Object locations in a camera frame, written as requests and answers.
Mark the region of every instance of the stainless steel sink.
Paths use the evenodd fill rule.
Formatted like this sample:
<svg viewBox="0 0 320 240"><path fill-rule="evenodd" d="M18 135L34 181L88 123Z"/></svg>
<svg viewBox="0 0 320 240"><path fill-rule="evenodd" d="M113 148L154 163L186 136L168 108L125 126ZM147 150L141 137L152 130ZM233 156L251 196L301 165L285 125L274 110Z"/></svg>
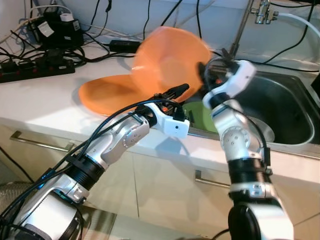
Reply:
<svg viewBox="0 0 320 240"><path fill-rule="evenodd" d="M225 74L223 69L216 71ZM200 90L186 103L201 101L202 96ZM320 110L299 78L258 72L235 99L245 114L271 127L275 135L271 149L320 158ZM190 128L189 133L218 139L216 133L205 130Z"/></svg>

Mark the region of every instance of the cabinet handle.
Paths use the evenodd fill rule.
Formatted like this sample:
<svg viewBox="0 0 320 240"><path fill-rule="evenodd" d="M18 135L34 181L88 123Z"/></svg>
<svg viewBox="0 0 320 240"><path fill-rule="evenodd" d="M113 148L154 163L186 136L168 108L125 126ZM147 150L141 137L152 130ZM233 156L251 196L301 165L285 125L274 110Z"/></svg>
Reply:
<svg viewBox="0 0 320 240"><path fill-rule="evenodd" d="M69 142L65 147L55 146L55 145L51 145L51 144L47 144L47 143L43 143L43 142L39 142L39 141L33 141L33 140L22 138L22 137L20 137L21 134L22 134L22 132L15 131L11 135L10 140L21 142L21 143L26 143L26 144L31 144L31 145L36 145L36 146L47 148L47 149L58 150L58 151L66 152L66 153L70 152L70 150L75 145L74 143Z"/></svg>
<svg viewBox="0 0 320 240"><path fill-rule="evenodd" d="M225 189L230 188L229 184L218 182L218 181L207 180L207 179L202 178L200 170L195 170L194 180L197 183L201 183L201 184L208 184L208 185L212 185L212 186L215 186L215 187L221 187L221 188L225 188Z"/></svg>

